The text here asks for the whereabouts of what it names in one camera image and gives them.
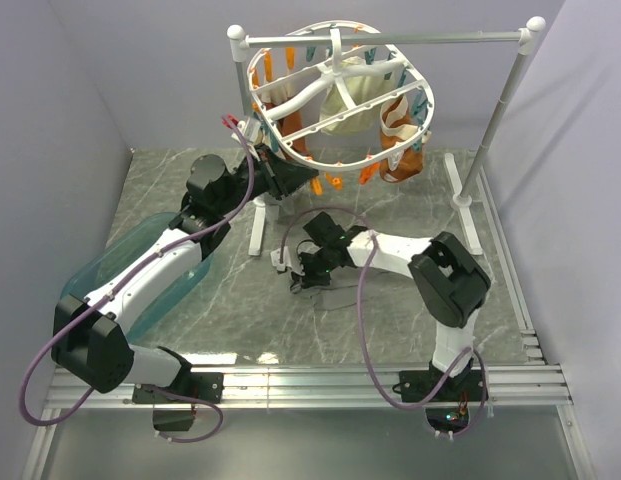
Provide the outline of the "orange hanging underwear right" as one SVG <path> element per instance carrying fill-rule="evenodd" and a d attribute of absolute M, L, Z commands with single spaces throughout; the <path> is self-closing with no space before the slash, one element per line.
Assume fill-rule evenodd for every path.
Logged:
<path fill-rule="evenodd" d="M 418 131 L 413 124 L 405 96 L 390 99 L 380 110 L 380 143 L 383 150 L 406 142 Z M 379 167 L 380 178 L 387 183 L 403 182 L 424 168 L 424 153 L 417 144 L 405 145 L 401 150 L 383 159 Z"/>

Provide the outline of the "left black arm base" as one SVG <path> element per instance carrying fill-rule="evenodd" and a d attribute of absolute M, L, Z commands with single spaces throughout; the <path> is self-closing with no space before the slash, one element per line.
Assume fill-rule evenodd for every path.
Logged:
<path fill-rule="evenodd" d="M 168 387 L 138 385 L 132 403 L 153 407 L 153 427 L 160 433 L 186 433 L 193 426 L 198 406 L 218 405 L 224 389 L 221 372 L 189 373 Z"/>

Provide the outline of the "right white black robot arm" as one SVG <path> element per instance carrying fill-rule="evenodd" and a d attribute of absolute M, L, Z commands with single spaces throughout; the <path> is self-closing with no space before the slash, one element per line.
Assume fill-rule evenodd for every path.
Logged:
<path fill-rule="evenodd" d="M 293 254 L 283 246 L 272 255 L 273 266 L 291 274 L 291 289 L 328 286 L 331 273 L 343 267 L 369 266 L 411 278 L 436 322 L 432 391 L 445 400 L 462 392 L 472 368 L 474 327 L 491 280 L 458 238 L 446 231 L 433 238 L 412 238 L 364 225 L 344 229 L 326 212 L 303 230 L 314 252 Z"/>

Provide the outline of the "teal plastic basin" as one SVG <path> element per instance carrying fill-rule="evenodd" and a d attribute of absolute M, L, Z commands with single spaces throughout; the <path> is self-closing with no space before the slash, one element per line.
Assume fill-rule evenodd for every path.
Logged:
<path fill-rule="evenodd" d="M 64 286 L 60 297 L 68 294 L 84 298 L 87 294 L 119 275 L 160 237 L 174 212 L 156 213 L 139 222 L 117 240 L 112 241 L 101 255 L 82 267 Z M 130 343 L 140 344 L 147 331 L 164 318 L 209 272 L 212 257 L 185 272 L 166 288 L 140 314 L 126 333 Z"/>

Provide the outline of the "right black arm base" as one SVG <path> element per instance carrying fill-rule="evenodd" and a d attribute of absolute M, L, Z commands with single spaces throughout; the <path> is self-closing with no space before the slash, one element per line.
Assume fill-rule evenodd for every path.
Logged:
<path fill-rule="evenodd" d="M 441 377 L 434 369 L 402 370 L 392 391 L 400 396 L 403 403 L 416 403 L 433 390 Z M 476 420 L 472 417 L 470 404 L 477 403 L 478 412 L 482 412 L 489 399 L 482 372 L 470 368 L 443 383 L 425 407 L 427 424 L 436 435 L 454 437 Z"/>

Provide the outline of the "aluminium mounting rail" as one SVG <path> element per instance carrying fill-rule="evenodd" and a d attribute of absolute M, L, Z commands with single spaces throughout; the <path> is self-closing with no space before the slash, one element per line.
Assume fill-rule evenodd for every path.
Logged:
<path fill-rule="evenodd" d="M 377 369 L 387 395 L 397 402 L 401 396 L 392 390 L 399 382 L 399 371 L 407 366 L 391 365 Z M 324 365 L 286 367 L 221 366 L 199 367 L 197 373 L 223 374 L 219 406 L 223 409 L 338 409 L 391 407 L 373 385 L 362 365 Z M 489 402 L 497 406 L 559 406 L 573 404 L 572 395 L 559 366 L 491 366 L 487 370 Z M 69 410 L 88 386 L 63 369 L 53 376 L 44 408 Z M 188 408 L 188 403 L 143 392 L 133 384 L 122 384 L 113 391 L 92 393 L 84 408 Z"/>

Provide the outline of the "white oval clip hanger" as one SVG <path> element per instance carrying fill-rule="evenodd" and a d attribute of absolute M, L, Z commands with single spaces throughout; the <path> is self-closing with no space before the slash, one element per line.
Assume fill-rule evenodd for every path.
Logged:
<path fill-rule="evenodd" d="M 245 80 L 264 138 L 291 160 L 324 172 L 357 170 L 379 162 L 405 145 L 423 150 L 431 136 L 435 99 L 426 78 L 375 28 L 355 21 L 311 24 L 284 37 L 247 36 L 241 54 L 255 49 Z M 418 131 L 394 148 L 344 163 L 321 162 L 301 146 L 317 134 L 378 133 L 380 110 L 405 96 Z"/>

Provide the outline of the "orange front clip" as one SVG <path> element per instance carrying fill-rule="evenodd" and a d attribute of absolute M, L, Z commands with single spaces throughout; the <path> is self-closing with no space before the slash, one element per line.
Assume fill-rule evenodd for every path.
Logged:
<path fill-rule="evenodd" d="M 380 163 L 375 162 L 362 168 L 359 174 L 358 183 L 360 185 L 367 184 L 379 171 Z"/>

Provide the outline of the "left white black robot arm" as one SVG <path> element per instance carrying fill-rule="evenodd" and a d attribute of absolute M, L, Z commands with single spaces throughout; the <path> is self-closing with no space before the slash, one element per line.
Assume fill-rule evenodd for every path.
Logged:
<path fill-rule="evenodd" d="M 263 194 L 281 200 L 318 174 L 264 145 L 234 169 L 217 155 L 197 158 L 181 209 L 153 246 L 102 287 L 58 302 L 52 360 L 100 393 L 130 382 L 156 386 L 170 402 L 193 396 L 190 362 L 165 347 L 133 345 L 128 332 L 161 294 L 212 255 L 240 206 Z"/>

